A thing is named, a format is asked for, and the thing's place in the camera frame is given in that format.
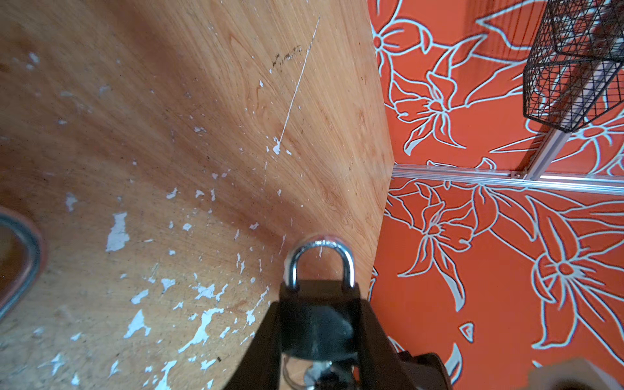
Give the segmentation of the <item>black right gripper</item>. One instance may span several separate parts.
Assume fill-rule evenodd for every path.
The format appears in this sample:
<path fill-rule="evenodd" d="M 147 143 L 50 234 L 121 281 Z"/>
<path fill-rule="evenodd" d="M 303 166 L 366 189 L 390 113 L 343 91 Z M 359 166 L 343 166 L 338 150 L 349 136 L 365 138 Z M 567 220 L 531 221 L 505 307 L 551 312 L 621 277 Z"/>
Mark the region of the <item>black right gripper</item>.
<path fill-rule="evenodd" d="M 413 389 L 453 389 L 446 366 L 437 354 L 413 356 L 408 351 L 403 351 L 398 354 L 398 357 Z"/>

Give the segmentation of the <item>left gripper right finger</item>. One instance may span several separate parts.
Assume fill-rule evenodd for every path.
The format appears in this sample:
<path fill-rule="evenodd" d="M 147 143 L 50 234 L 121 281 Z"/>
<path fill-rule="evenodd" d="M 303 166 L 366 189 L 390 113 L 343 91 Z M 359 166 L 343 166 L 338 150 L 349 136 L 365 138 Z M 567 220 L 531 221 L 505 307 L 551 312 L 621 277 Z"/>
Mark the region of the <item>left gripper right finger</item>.
<path fill-rule="evenodd" d="M 362 389 L 416 389 L 366 300 L 359 301 L 357 324 Z"/>

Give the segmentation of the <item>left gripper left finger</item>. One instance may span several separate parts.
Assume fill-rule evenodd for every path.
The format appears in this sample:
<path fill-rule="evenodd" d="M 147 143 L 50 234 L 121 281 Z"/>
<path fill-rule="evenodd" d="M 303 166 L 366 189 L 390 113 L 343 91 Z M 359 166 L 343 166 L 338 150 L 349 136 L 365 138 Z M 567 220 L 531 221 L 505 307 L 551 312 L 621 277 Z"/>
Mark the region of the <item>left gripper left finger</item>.
<path fill-rule="evenodd" d="M 281 321 L 279 302 L 268 312 L 237 370 L 224 389 L 278 389 L 281 368 Z"/>

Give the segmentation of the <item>small black padlock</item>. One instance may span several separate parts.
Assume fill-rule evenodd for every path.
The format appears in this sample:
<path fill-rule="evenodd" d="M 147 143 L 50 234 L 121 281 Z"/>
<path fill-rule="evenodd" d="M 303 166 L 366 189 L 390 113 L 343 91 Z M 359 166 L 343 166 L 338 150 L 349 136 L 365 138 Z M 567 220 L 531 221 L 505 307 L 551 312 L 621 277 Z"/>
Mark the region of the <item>small black padlock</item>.
<path fill-rule="evenodd" d="M 302 256 L 313 249 L 335 251 L 341 260 L 341 279 L 301 279 Z M 281 350 L 308 361 L 347 361 L 358 355 L 360 291 L 355 281 L 352 250 L 342 240 L 318 236 L 297 244 L 284 262 L 279 294 Z"/>

